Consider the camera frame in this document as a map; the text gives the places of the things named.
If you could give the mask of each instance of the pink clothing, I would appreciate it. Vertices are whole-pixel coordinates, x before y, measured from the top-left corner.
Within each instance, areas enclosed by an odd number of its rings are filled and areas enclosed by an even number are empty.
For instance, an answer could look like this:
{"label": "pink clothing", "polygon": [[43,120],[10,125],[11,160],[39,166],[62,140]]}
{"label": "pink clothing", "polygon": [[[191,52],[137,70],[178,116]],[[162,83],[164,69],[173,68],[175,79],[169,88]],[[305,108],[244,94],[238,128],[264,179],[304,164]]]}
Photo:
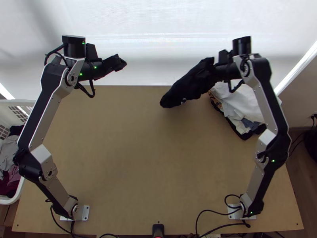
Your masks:
{"label": "pink clothing", "polygon": [[11,168],[9,170],[8,186],[14,181],[19,181],[20,178],[21,178],[21,175],[19,174],[19,167],[16,165],[11,166]]}

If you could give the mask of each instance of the wooden table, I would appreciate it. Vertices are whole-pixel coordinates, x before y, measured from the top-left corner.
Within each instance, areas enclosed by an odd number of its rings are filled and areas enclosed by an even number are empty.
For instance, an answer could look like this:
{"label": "wooden table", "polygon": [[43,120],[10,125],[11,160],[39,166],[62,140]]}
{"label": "wooden table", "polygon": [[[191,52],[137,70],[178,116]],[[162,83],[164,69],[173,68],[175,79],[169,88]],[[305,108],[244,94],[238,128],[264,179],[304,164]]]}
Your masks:
{"label": "wooden table", "polygon": [[[90,205],[79,234],[166,234],[195,231],[203,209],[226,212],[223,198],[246,191],[254,169],[257,137],[242,141],[207,95],[163,109],[166,86],[99,86],[96,97],[76,90],[66,97],[44,144],[69,194]],[[50,204],[32,183],[23,189],[14,231],[62,233]],[[290,179],[283,166],[267,191],[263,212],[251,228],[232,226],[218,233],[303,229]],[[69,222],[60,222],[69,228]],[[234,223],[227,216],[203,214],[199,233]]]}

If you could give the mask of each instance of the white laundry basket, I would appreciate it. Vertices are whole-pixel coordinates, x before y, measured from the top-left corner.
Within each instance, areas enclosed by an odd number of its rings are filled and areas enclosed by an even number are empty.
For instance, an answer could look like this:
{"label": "white laundry basket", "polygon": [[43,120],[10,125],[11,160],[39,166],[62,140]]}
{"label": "white laundry basket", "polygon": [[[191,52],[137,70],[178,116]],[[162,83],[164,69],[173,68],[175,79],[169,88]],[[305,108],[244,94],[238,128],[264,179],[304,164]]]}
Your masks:
{"label": "white laundry basket", "polygon": [[[0,100],[0,144],[9,135],[11,126],[26,123],[34,104],[35,100]],[[0,195],[0,205],[13,204],[20,198],[24,180],[21,177],[17,191],[12,198]]]}

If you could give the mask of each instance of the black cloth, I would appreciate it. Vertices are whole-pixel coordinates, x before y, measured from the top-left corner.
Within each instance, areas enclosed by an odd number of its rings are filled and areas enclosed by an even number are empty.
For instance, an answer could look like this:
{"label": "black cloth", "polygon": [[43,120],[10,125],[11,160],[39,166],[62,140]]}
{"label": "black cloth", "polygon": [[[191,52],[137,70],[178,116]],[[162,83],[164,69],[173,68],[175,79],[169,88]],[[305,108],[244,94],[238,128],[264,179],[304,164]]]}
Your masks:
{"label": "black cloth", "polygon": [[12,126],[10,127],[10,134],[9,136],[19,136],[23,130],[24,125],[21,126]]}
{"label": "black cloth", "polygon": [[160,105],[172,108],[183,104],[187,100],[198,99],[218,81],[214,67],[214,57],[203,59],[173,84],[162,97]]}

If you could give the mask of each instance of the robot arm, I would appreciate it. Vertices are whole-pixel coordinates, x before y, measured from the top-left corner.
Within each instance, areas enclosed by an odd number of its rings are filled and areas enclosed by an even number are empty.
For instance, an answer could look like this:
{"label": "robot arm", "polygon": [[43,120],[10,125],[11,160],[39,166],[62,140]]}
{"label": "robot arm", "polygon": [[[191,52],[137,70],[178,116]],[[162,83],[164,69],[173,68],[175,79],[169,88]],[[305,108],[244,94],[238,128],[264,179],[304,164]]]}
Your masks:
{"label": "robot arm", "polygon": [[[230,219],[245,219],[263,210],[263,198],[275,171],[288,158],[290,137],[288,125],[270,84],[271,69],[266,58],[251,53],[251,37],[233,40],[233,50],[219,52],[219,62],[206,58],[178,80],[162,97],[162,107],[181,105],[186,100],[198,99],[216,82],[228,83],[229,91],[235,92],[242,83],[250,86],[256,96],[266,123],[266,130],[259,137],[254,160],[256,163],[246,193],[240,196],[240,203],[231,207],[241,208],[242,213],[234,213]],[[231,79],[242,79],[231,88]]]}
{"label": "robot arm", "polygon": [[[102,60],[97,57],[95,46],[86,44],[80,36],[63,36],[64,56],[56,57],[45,65],[41,77],[41,94],[36,101],[27,123],[18,140],[19,150],[13,161],[19,173],[35,183],[53,203],[54,211],[68,219],[87,220],[89,206],[79,206],[76,197],[64,189],[57,178],[57,168],[52,155],[43,145],[43,140],[53,121],[61,100],[74,88],[85,90],[80,81],[97,80],[112,71],[119,71],[126,62],[118,55]],[[66,65],[60,65],[61,59]]]}

